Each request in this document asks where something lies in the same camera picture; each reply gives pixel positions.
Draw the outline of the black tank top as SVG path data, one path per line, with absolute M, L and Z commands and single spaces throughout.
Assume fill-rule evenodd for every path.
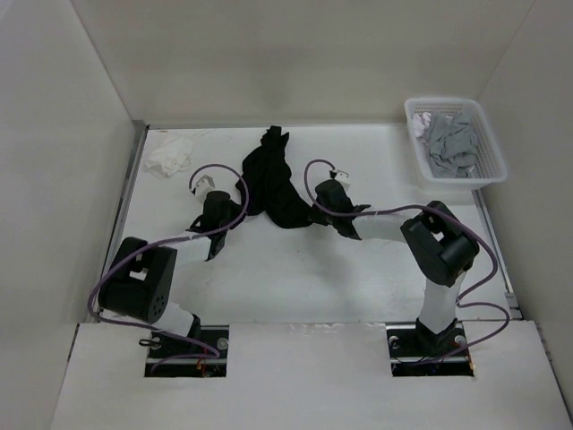
M 291 183 L 292 171 L 286 162 L 289 133 L 272 125 L 261 137 L 258 148 L 242 162 L 242 179 L 235 188 L 245 198 L 248 191 L 248 216 L 265 212 L 280 228 L 306 228 L 311 226 L 311 206 L 305 202 Z

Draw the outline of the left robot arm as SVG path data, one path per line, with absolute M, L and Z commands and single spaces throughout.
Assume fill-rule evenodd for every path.
M 170 300 L 175 270 L 214 259 L 225 246 L 227 231 L 246 216 L 250 196 L 242 204 L 229 193 L 205 194 L 202 214 L 181 235 L 150 243 L 127 237 L 120 244 L 108 272 L 90 295 L 94 305 L 126 319 L 118 325 L 145 328 L 170 337 L 181 357 L 191 357 L 201 346 L 199 318 Z

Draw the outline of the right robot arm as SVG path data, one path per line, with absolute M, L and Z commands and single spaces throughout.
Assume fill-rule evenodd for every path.
M 405 243 L 426 278 L 423 307 L 415 321 L 415 344 L 428 357 L 446 353 L 453 334 L 456 298 L 466 272 L 479 253 L 477 241 L 460 226 L 445 220 L 455 215 L 441 201 L 432 201 L 412 218 L 401 214 L 367 215 L 370 207 L 355 205 L 339 181 L 328 179 L 315 187 L 310 218 L 354 240 Z

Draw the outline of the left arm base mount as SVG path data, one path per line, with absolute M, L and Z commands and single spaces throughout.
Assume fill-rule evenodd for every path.
M 202 326 L 199 341 L 208 348 L 152 332 L 139 345 L 147 349 L 144 376 L 152 378 L 224 378 L 227 376 L 230 327 Z

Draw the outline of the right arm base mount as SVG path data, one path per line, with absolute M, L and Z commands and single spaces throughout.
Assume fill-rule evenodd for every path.
M 458 324 L 437 346 L 424 344 L 413 324 L 386 327 L 390 370 L 395 377 L 473 377 L 474 367 L 465 349 L 466 333 Z

